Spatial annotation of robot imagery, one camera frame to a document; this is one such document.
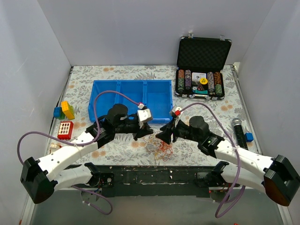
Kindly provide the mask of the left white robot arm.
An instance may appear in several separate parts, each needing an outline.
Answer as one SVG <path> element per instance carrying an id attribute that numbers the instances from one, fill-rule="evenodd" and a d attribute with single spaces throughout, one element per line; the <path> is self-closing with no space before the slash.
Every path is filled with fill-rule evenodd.
<path id="1" fill-rule="evenodd" d="M 35 204 L 47 200 L 56 190 L 76 184 L 101 185 L 105 178 L 92 163 L 76 168 L 68 166 L 114 140 L 116 134 L 132 133 L 134 140 L 153 133 L 148 125 L 152 113 L 147 107 L 129 115 L 123 104 L 115 104 L 108 113 L 82 132 L 71 145 L 63 146 L 47 156 L 24 161 L 20 181 Z"/>

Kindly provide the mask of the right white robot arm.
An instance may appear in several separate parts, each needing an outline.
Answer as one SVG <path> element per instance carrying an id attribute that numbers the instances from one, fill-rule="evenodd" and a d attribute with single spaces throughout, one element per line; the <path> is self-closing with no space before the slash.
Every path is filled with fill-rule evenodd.
<path id="1" fill-rule="evenodd" d="M 221 170 L 212 174 L 213 183 L 223 186 L 236 183 L 264 192 L 271 200 L 289 206 L 300 187 L 300 176 L 288 158 L 268 157 L 244 148 L 234 149 L 228 140 L 212 133 L 202 116 L 193 116 L 186 125 L 174 118 L 160 129 L 156 138 L 167 144 L 183 138 L 197 142 L 198 149 L 207 156 L 225 162 Z"/>

